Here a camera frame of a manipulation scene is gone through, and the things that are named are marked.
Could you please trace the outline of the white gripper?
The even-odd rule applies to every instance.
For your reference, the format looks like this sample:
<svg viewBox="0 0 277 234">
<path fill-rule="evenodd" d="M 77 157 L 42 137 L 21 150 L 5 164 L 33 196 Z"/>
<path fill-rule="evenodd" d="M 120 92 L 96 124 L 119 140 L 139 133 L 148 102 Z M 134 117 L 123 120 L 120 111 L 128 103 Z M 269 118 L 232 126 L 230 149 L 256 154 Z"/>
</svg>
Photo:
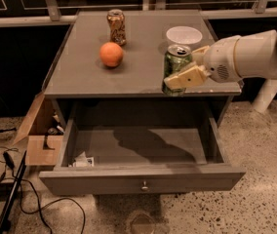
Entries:
<svg viewBox="0 0 277 234">
<path fill-rule="evenodd" d="M 164 85 L 170 90 L 186 89 L 203 85 L 209 76 L 219 83 L 240 81 L 234 63 L 235 46 L 239 39 L 239 35 L 223 38 L 210 47 L 194 50 L 192 60 L 198 65 L 187 65 L 179 71 L 168 70 Z"/>
</svg>

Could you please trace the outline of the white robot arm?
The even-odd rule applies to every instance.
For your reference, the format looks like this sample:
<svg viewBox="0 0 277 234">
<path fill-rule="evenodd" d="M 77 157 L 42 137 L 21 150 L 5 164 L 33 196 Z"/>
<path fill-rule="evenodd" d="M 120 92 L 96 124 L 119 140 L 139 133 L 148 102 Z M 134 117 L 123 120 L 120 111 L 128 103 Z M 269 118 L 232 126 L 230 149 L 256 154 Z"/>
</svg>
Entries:
<svg viewBox="0 0 277 234">
<path fill-rule="evenodd" d="M 169 89 L 200 86 L 208 78 L 218 83 L 255 77 L 277 80 L 277 31 L 223 38 L 192 56 L 192 63 L 164 79 Z"/>
</svg>

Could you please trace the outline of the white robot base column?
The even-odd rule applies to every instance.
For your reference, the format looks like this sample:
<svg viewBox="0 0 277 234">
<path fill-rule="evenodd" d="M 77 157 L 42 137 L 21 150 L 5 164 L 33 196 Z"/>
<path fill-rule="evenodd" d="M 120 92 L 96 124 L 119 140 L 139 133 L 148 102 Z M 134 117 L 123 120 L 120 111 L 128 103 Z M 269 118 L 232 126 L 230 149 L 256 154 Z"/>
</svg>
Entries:
<svg viewBox="0 0 277 234">
<path fill-rule="evenodd" d="M 255 111 L 263 113 L 277 95 L 277 80 L 267 79 L 261 86 L 252 107 Z"/>
</svg>

